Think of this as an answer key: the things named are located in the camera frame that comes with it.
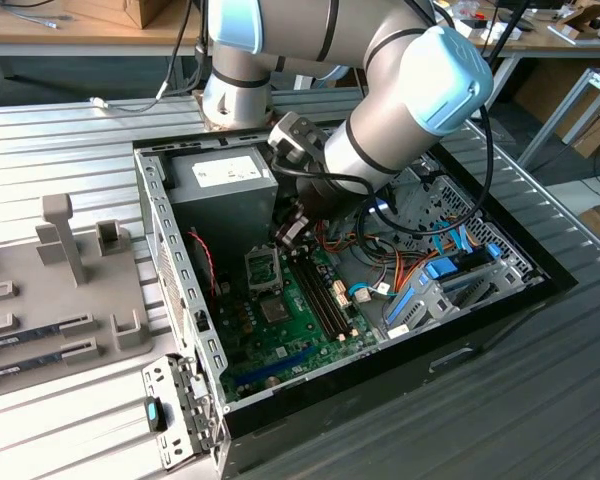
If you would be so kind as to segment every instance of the light blue robot joint cap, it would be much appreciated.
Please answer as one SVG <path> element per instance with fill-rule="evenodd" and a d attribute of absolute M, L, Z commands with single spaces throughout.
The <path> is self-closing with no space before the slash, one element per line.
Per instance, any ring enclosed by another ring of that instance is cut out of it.
<path fill-rule="evenodd" d="M 209 36 L 222 45 L 260 53 L 264 35 L 258 0 L 209 2 Z"/>
<path fill-rule="evenodd" d="M 493 75 L 473 44 L 449 27 L 431 27 L 405 50 L 400 66 L 404 103 L 425 131 L 458 129 L 493 90 Z"/>

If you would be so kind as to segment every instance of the chip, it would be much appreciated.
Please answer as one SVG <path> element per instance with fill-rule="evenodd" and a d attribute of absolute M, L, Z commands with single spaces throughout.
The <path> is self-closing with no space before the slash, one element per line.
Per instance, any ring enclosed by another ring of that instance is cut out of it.
<path fill-rule="evenodd" d="M 286 322 L 291 318 L 282 295 L 265 298 L 260 302 L 260 308 L 269 324 Z"/>

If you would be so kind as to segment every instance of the side panel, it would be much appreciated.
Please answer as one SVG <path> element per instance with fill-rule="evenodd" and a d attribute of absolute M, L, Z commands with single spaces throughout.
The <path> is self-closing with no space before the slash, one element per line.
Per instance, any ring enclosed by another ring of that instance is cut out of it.
<path fill-rule="evenodd" d="M 524 316 L 491 323 L 311 407 L 233 439 L 226 450 L 222 478 L 234 478 L 321 433 L 426 385 L 461 361 L 473 358 L 491 338 Z"/>

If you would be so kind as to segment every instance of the label on power supply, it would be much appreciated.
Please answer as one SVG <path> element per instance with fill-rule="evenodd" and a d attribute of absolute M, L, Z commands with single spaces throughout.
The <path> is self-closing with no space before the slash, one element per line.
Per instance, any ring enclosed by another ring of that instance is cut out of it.
<path fill-rule="evenodd" d="M 202 188 L 262 178 L 248 155 L 196 163 L 193 174 Z"/>

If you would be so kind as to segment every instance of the wooden desk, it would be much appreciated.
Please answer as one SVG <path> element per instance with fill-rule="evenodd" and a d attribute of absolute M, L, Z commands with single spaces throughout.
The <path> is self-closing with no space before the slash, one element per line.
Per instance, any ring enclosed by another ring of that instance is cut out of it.
<path fill-rule="evenodd" d="M 480 2 L 480 11 L 487 19 L 491 20 L 494 6 L 483 0 Z M 530 21 L 535 30 L 522 32 L 519 40 L 507 41 L 500 52 L 499 57 L 503 57 L 504 60 L 494 75 L 493 93 L 487 101 L 487 108 L 493 104 L 513 74 L 518 62 L 523 58 L 600 58 L 600 47 L 576 47 L 551 33 L 547 27 L 554 22 L 549 18 L 534 18 Z M 479 49 L 484 45 L 482 39 L 472 39 L 472 41 Z M 490 52 L 495 44 L 496 42 L 493 41 L 488 45 L 485 53 Z"/>
<path fill-rule="evenodd" d="M 494 7 L 487 2 L 481 2 L 480 11 L 488 20 L 493 18 Z M 548 17 L 534 18 L 530 20 L 535 30 L 522 32 L 519 40 L 509 40 L 503 48 L 500 56 L 509 57 L 523 54 L 525 57 L 565 56 L 565 57 L 596 57 L 600 58 L 600 46 L 576 47 L 561 39 L 547 28 L 555 24 Z M 482 48 L 484 41 L 474 39 L 473 43 Z M 495 45 L 495 41 L 487 46 L 487 51 Z"/>
<path fill-rule="evenodd" d="M 144 30 L 69 13 L 53 29 L 15 17 L 0 8 L 0 56 L 132 56 L 171 54 L 186 0 L 173 0 Z M 65 13 L 62 0 L 29 9 L 36 15 Z M 193 9 L 180 52 L 193 54 L 200 14 Z"/>

